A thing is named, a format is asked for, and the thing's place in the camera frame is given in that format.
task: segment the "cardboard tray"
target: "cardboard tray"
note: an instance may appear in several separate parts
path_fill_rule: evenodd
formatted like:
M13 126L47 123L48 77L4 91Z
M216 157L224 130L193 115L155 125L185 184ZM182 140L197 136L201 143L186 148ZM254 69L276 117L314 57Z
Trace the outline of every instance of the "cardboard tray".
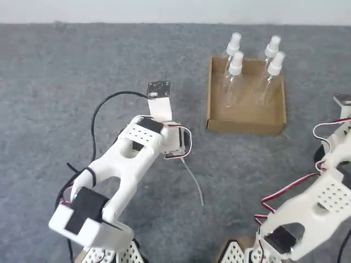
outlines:
M269 106L257 105L252 100L252 88L258 82L264 62L244 60L244 94L240 103L226 108L221 103L225 94L219 92L225 62L223 58L212 58L210 61L206 129L222 133L280 134L286 124L283 78L273 95L273 102Z

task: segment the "plastic bottle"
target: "plastic bottle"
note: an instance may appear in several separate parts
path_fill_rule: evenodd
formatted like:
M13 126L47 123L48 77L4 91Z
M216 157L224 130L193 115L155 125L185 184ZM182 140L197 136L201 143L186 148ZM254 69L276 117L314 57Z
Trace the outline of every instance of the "plastic bottle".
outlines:
M226 107L232 107L237 103L242 90L244 88L244 83L242 81L242 59L244 54L240 51L236 52L233 60L229 64L228 72L226 78L223 82L223 90L225 90L225 101Z
M229 65L230 65L235 53L239 51L240 40L241 40L241 35L239 33L233 33L231 35L231 40L228 43L227 49L222 53L222 57L226 59L226 64L225 64L225 68L223 71L222 82L226 78L226 74L228 72Z
M264 73L266 72L269 64L275 57L276 53L279 51L280 40L281 40L280 36L272 36L263 54L259 56L260 59L264 60L264 70L263 70Z
M285 58L284 52L276 53L275 57L269 64L266 73L260 78L258 83L258 99L257 103L262 105L270 104L274 90L279 86L280 71Z

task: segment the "black cable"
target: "black cable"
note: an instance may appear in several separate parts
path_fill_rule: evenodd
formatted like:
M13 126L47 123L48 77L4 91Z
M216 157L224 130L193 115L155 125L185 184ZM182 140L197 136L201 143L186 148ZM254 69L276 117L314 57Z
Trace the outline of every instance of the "black cable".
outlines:
M92 116L92 121L91 121L91 125L90 125L90 132L91 132L91 136L92 136L92 142L93 142L93 156L92 156L92 160L91 162L93 162L96 159L96 155L97 155L97 146L96 146L96 142L95 142L95 131L94 131L94 127L95 127L95 118L100 110L100 108L103 106L103 104L105 104L108 100L118 96L118 95L122 95L122 94L131 94L131 95L136 95L142 98L148 98L146 95L139 93L139 92L116 92L111 94L110 96L106 97L104 100L102 100L102 102L100 102L100 104L96 107L93 116ZM61 188L61 190L59 191L56 201L55 201L55 210L56 208L59 206L60 204L60 200L62 199L65 190L67 189L67 187L69 187L73 181L85 170L85 168L81 171L78 171L76 168L74 168L70 163L67 163L67 166L75 172L75 174L67 181L67 183ZM72 250L72 242L67 239L67 244L68 244L68 250L70 253L70 261L71 263L74 263L74 258L73 258L73 250Z
M93 162L96 159L97 156L97 145L95 142L95 131L94 131L94 127L95 127L95 118L100 110L100 108L103 106L103 104L105 104L108 100L118 96L118 95L122 95L122 94L132 94L132 95L136 95L142 98L148 98L146 95L139 93L139 92L116 92L111 94L110 96L106 97L104 100L102 100L102 102L100 102L100 104L96 107L94 113L93 113L93 117L92 117L92 123L90 125L90 133L92 135L92 143L93 143L93 156L90 162Z
M338 254L338 260L337 260L337 263L341 263L341 257L342 257L342 253L344 251L344 248L347 244L347 242L349 241L350 239L350 236L351 236L351 229L349 230L349 232L347 233L344 241L342 242L341 244L341 247L340 247L340 250L339 250L339 254Z

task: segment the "robotic arm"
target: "robotic arm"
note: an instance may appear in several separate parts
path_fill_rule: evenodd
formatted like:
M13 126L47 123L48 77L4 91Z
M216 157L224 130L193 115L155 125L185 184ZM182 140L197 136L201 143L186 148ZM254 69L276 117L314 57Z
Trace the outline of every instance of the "robotic arm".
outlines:
M161 84L167 88L169 82ZM72 186L71 205L57 207L49 222L52 230L84 247L117 252L128 248L134 232L118 218L134 196L139 181L159 154L180 158L185 156L187 146L186 128L171 121L169 98L160 97L160 83L157 85L157 91L151 92L149 86L148 92L154 95L149 100L153 115L134 117L106 153L77 177ZM92 190L112 176L121 181L111 199Z
M256 233L252 248L245 251L231 248L231 251L236 251L234 259L243 258L244 263L299 260L328 240L339 225L351 216L351 173L344 168L351 162L351 104L346 104L346 97L336 95L335 100L342 106L343 124L323 142L324 156L315 159L321 165L321 176L303 193L268 214ZM288 225L292 224L302 227L301 238L288 230ZM232 246L239 248L237 242L232 243ZM220 262L228 262L224 261L228 258L231 260L228 251L222 254L223 260Z

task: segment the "white spray nozzle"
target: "white spray nozzle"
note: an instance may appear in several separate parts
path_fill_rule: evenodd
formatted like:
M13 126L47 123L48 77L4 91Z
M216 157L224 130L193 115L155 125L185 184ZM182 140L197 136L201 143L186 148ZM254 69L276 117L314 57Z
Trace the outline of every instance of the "white spray nozzle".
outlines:
M275 57L273 58L272 62L268 66L268 73L272 76L277 76L280 73L281 65L283 64L285 58L284 52L276 53Z
M244 57L244 54L241 51L238 51L234 54L233 60L229 65L229 73L231 75L241 74L243 57Z
M269 58L274 58L279 50L280 36L272 36L269 44L265 48L264 54Z
M239 33L233 33L231 35L231 40L228 43L227 50L226 50L228 55L234 56L234 54L239 50L240 40L241 40L241 35Z

